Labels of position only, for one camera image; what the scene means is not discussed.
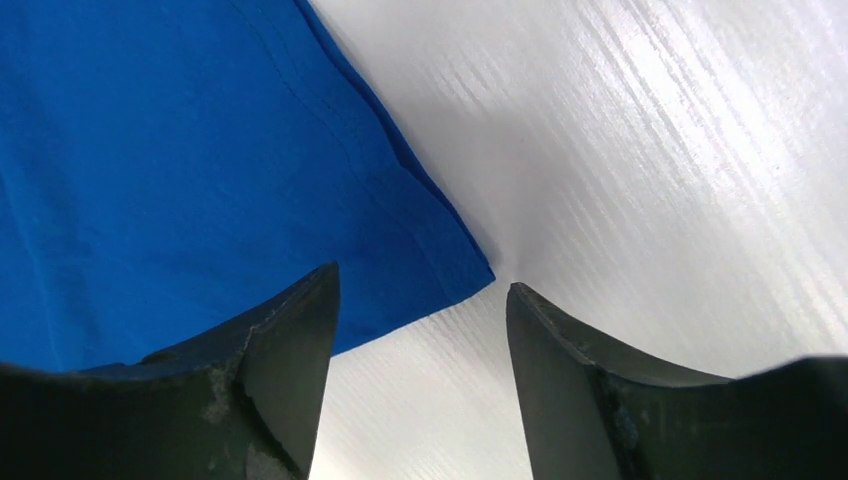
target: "textured white surface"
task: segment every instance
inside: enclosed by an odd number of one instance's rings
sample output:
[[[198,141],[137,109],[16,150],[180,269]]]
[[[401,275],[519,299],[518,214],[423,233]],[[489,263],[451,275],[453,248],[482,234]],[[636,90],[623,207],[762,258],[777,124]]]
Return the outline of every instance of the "textured white surface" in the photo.
[[[494,263],[333,360],[313,478],[530,478],[520,279],[739,376],[848,352],[848,2],[313,0]]]

